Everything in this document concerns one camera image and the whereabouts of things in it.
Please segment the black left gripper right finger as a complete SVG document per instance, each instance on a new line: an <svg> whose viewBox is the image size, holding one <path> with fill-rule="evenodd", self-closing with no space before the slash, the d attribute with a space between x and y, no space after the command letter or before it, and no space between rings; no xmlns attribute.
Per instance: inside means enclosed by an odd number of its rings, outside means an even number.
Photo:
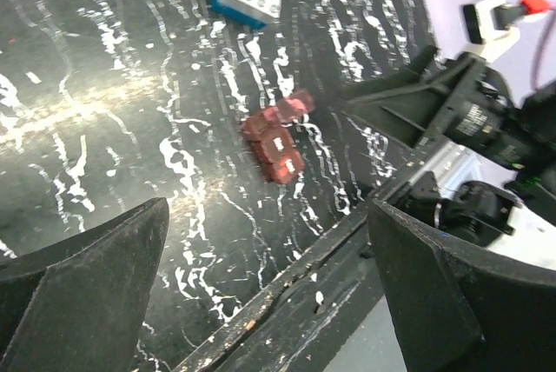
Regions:
<svg viewBox="0 0 556 372"><path fill-rule="evenodd" d="M555 273L368 207L369 240L409 371L553 371Z"/></svg>

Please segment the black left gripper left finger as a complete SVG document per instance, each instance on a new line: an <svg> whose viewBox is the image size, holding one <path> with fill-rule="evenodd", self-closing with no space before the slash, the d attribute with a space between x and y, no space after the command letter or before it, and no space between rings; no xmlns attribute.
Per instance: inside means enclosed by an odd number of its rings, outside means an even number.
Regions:
<svg viewBox="0 0 556 372"><path fill-rule="evenodd" d="M3 371L129 371L169 228L166 199L1 264Z"/></svg>

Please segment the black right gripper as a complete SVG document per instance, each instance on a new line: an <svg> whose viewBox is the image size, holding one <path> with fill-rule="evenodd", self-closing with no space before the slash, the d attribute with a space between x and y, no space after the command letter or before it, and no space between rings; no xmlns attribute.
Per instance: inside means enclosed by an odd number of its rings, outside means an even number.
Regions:
<svg viewBox="0 0 556 372"><path fill-rule="evenodd" d="M425 48L394 73L352 83L341 92L343 111L406 149L445 137L483 156L494 155L513 107L504 79L464 53L426 76L437 49Z"/></svg>

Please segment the brown weekly pill organizer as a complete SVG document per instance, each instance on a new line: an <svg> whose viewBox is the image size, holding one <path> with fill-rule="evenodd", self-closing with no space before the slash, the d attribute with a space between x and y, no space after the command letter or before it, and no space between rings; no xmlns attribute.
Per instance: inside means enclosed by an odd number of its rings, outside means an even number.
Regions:
<svg viewBox="0 0 556 372"><path fill-rule="evenodd" d="M287 184L303 171L305 164L287 125L308 115L314 108L309 91L299 89L242 122L242 134L269 182Z"/></svg>

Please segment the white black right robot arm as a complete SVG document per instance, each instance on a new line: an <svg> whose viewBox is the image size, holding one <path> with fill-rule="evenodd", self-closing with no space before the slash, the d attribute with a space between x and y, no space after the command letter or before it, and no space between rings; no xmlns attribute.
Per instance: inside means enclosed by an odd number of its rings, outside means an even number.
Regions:
<svg viewBox="0 0 556 372"><path fill-rule="evenodd" d="M555 86L513 104L500 73L465 52L425 77L436 49L425 48L389 76L342 92L352 118L382 132L414 156L449 140L511 170L497 188L465 181L450 197L432 171L400 176L382 198L410 216L503 256L555 266Z"/></svg>

